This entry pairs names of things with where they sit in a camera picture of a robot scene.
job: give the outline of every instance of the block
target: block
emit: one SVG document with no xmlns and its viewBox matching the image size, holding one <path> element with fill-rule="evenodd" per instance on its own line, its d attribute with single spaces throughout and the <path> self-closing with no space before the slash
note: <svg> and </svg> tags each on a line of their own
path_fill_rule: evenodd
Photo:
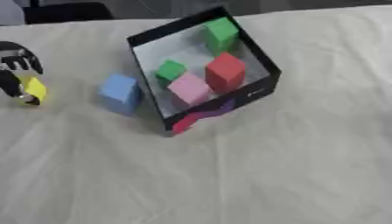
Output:
<svg viewBox="0 0 392 224">
<path fill-rule="evenodd" d="M 31 101 L 20 102 L 26 105 L 41 105 L 46 97 L 46 86 L 35 76 L 18 76 L 18 78 L 24 87 L 24 91 L 27 94 L 34 96 L 34 99 L 31 99 Z"/>
<path fill-rule="evenodd" d="M 227 17 L 206 23 L 206 45 L 214 56 L 229 52 L 238 39 L 238 28 Z"/>
<path fill-rule="evenodd" d="M 105 80 L 98 95 L 107 109 L 125 116 L 133 114 L 141 98 L 137 80 L 119 73 Z"/>
<path fill-rule="evenodd" d="M 186 67 L 177 61 L 168 59 L 157 70 L 157 80 L 162 88 L 167 88 L 181 74 L 186 71 Z"/>
<path fill-rule="evenodd" d="M 206 83 L 219 95 L 237 89 L 245 78 L 245 63 L 224 52 L 206 66 Z"/>
<path fill-rule="evenodd" d="M 175 106 L 181 109 L 196 106 L 208 100 L 209 86 L 196 75 L 186 72 L 169 87 Z"/>
</svg>

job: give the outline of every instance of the gray floor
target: gray floor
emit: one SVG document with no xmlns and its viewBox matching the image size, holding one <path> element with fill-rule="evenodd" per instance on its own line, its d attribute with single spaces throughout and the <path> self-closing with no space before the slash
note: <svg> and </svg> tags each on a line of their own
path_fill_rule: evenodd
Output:
<svg viewBox="0 0 392 224">
<path fill-rule="evenodd" d="M 177 18 L 225 5 L 234 15 L 389 4 L 392 0 L 41 0 L 42 4 L 101 2 L 116 18 Z"/>
</svg>

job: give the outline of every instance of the red cube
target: red cube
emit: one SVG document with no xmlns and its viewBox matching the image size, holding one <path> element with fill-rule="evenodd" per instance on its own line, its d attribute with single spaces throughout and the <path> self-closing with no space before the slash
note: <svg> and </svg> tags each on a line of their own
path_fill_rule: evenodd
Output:
<svg viewBox="0 0 392 224">
<path fill-rule="evenodd" d="M 206 66 L 206 83 L 217 94 L 237 89 L 245 78 L 245 63 L 224 52 Z"/>
</svg>

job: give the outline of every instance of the cardboard box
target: cardboard box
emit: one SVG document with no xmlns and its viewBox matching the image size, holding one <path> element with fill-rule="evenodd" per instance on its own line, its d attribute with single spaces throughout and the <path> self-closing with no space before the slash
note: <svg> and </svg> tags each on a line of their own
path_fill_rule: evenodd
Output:
<svg viewBox="0 0 392 224">
<path fill-rule="evenodd" d="M 227 94 L 211 94 L 209 101 L 195 107 L 176 108 L 170 93 L 159 86 L 155 72 L 165 60 L 176 60 L 204 80 L 206 65 L 214 60 L 205 42 L 205 24 L 224 17 L 239 29 L 239 41 L 230 53 L 246 64 L 244 82 Z M 141 88 L 159 113 L 164 129 L 173 134 L 187 130 L 199 119 L 220 116 L 272 94 L 281 74 L 276 64 L 221 7 L 129 37 L 128 42 L 141 70 Z"/>
</svg>

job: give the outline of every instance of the pink cube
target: pink cube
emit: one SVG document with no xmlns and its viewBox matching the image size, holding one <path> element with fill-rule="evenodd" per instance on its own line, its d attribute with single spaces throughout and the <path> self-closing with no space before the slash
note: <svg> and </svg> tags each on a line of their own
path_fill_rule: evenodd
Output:
<svg viewBox="0 0 392 224">
<path fill-rule="evenodd" d="M 196 75 L 186 72 L 168 87 L 181 108 L 190 108 L 208 100 L 210 87 Z"/>
</svg>

